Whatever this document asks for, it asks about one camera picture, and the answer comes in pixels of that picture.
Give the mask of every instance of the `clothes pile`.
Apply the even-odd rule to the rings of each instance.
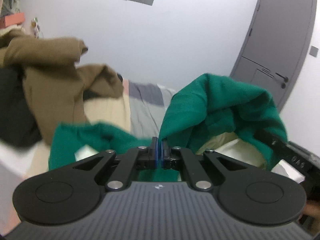
[[[51,145],[61,122],[86,123],[84,97],[122,95],[109,66],[75,68],[87,50],[75,38],[36,39],[21,30],[0,38],[0,139],[28,147],[43,138]]]
[[[203,74],[173,96],[159,139],[166,139],[171,147],[188,147],[196,153],[217,136],[223,137],[224,143],[239,138],[256,148],[271,170],[280,159],[273,155],[271,148],[253,137],[258,129],[265,129],[287,141],[271,94],[228,77]],[[49,169],[74,162],[75,152],[86,145],[98,152],[110,148],[122,154],[131,147],[148,145],[150,141],[141,141],[103,123],[61,124],[53,138]],[[163,169],[140,173],[143,181],[176,181],[177,178],[177,171]]]

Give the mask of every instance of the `white wall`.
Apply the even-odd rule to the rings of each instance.
[[[257,0],[21,0],[46,38],[76,36],[81,63],[108,63],[141,82],[180,89],[205,72],[229,75]],[[320,47],[320,11],[311,44]],[[320,155],[320,55],[307,56],[281,112],[289,139]]]

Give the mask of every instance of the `brown jacket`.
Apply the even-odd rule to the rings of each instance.
[[[38,40],[16,31],[11,35],[14,38],[4,54],[4,67],[21,65],[24,68],[25,97],[47,144],[51,144],[60,122],[86,122],[84,90],[90,89],[102,97],[122,95],[122,83],[109,66],[75,68],[74,63],[88,50],[83,41],[74,38]]]

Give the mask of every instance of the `pink box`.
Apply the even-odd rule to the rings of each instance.
[[[15,13],[9,16],[4,16],[0,19],[0,29],[6,28],[13,24],[21,24],[24,21],[24,13]]]

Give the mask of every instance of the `green cloth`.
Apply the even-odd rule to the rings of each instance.
[[[287,141],[271,94],[225,76],[203,74],[173,96],[159,140],[166,138],[169,146],[187,147],[195,153],[211,137],[235,132],[263,154],[271,169],[280,159],[253,137],[258,129]]]
[[[150,143],[151,138],[138,140],[110,124],[60,124],[51,145],[49,171],[75,162],[75,152],[85,145],[98,152],[113,149],[117,154],[122,154],[132,147],[148,146]]]
[[[188,147],[195,153],[211,137],[235,132],[263,154],[271,169],[280,159],[267,145],[253,138],[261,128],[287,141],[284,125],[266,90],[228,77],[203,74],[173,96],[159,139],[166,138],[169,146]],[[61,124],[53,137],[49,170],[74,162],[74,153],[84,145],[122,154],[150,142],[151,139],[137,139],[108,124]],[[177,175],[177,171],[157,169],[140,173],[139,179],[176,181]]]

